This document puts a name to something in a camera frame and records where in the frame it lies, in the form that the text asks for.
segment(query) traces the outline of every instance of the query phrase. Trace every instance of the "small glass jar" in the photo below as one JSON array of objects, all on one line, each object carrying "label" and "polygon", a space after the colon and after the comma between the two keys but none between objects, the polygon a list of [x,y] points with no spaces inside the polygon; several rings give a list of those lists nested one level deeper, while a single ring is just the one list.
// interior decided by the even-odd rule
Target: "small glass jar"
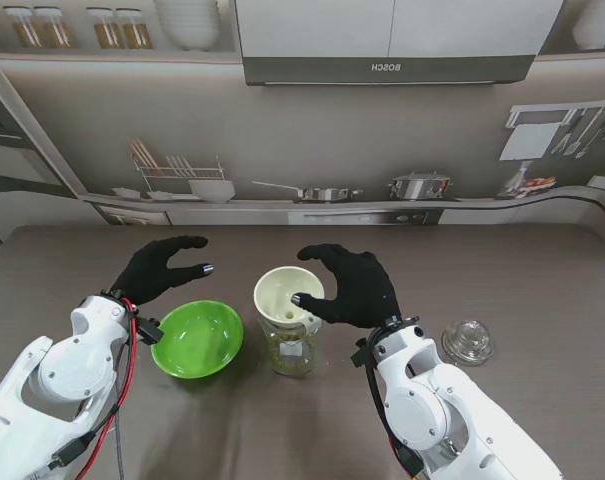
[{"label": "small glass jar", "polygon": [[317,330],[308,332],[304,326],[281,328],[261,315],[271,367],[282,375],[304,375],[313,370],[317,351]]},{"label": "small glass jar", "polygon": [[116,8],[115,12],[122,24],[124,37],[131,49],[152,49],[151,37],[144,22],[142,12],[137,8]]},{"label": "small glass jar", "polygon": [[57,7],[35,7],[35,15],[42,19],[42,27],[53,48],[74,48],[69,27],[62,21],[62,10]]},{"label": "small glass jar", "polygon": [[4,7],[13,29],[25,48],[44,48],[42,35],[33,23],[33,12],[27,7]]},{"label": "small glass jar", "polygon": [[86,11],[93,19],[93,28],[100,48],[104,50],[124,48],[120,27],[115,21],[113,10],[90,7]]}]

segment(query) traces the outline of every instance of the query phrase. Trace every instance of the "stainless steel pot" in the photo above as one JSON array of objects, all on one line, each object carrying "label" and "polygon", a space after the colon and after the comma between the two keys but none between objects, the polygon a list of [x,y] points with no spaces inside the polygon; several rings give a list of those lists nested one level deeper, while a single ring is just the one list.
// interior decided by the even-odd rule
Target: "stainless steel pot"
[{"label": "stainless steel pot", "polygon": [[423,200],[440,198],[451,182],[451,177],[433,173],[412,173],[393,179],[391,200]]},{"label": "stainless steel pot", "polygon": [[253,182],[256,185],[265,185],[267,187],[286,188],[295,190],[298,198],[305,202],[345,202],[355,200],[362,190],[351,190],[350,188],[298,188],[288,185],[277,185],[275,183]]}]

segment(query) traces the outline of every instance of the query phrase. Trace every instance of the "green bowl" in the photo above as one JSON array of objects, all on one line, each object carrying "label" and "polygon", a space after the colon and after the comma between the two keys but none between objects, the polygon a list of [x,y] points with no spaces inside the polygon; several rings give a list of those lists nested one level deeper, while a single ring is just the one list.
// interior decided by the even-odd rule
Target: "green bowl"
[{"label": "green bowl", "polygon": [[187,303],[169,313],[162,340],[151,347],[155,363],[169,375],[200,378],[222,370],[242,345],[244,326],[235,310],[211,300]]}]

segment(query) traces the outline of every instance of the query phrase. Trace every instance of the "black glove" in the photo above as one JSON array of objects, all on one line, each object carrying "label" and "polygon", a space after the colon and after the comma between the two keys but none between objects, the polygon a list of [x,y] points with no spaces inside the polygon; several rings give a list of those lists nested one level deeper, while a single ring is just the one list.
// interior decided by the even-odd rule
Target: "black glove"
[{"label": "black glove", "polygon": [[298,306],[329,323],[349,323],[374,328],[397,316],[400,307],[389,276],[371,252],[351,253],[342,245],[311,245],[298,253],[300,260],[316,258],[335,275],[338,294],[335,300],[319,300],[297,293]]},{"label": "black glove", "polygon": [[135,252],[131,261],[113,284],[112,290],[136,305],[159,297],[171,287],[179,287],[196,278],[213,273],[213,265],[201,263],[193,267],[167,268],[166,263],[183,248],[202,248],[209,241],[203,237],[172,237],[155,240]]}]

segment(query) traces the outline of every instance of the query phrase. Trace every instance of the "table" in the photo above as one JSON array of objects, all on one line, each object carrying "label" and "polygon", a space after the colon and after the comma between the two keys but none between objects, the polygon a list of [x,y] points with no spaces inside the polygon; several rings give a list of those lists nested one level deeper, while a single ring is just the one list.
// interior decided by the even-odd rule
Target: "table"
[{"label": "table", "polygon": [[[71,333],[71,310],[109,287],[148,241],[198,233],[201,251],[170,266],[211,262],[215,274],[142,309],[161,318],[193,299],[216,299],[242,317],[246,338],[220,373],[180,381],[148,347],[121,411],[127,478],[323,480],[406,478],[388,448],[364,371],[349,360],[366,332],[324,325],[318,365],[302,379],[270,370],[252,301],[276,266],[304,265],[335,284],[310,243],[377,254],[402,312],[428,335],[461,319],[492,331],[497,353],[467,372],[547,451],[571,480],[605,479],[605,247],[571,226],[467,227],[28,227],[0,249],[0,381],[33,339]],[[113,434],[87,479],[115,479]]]}]

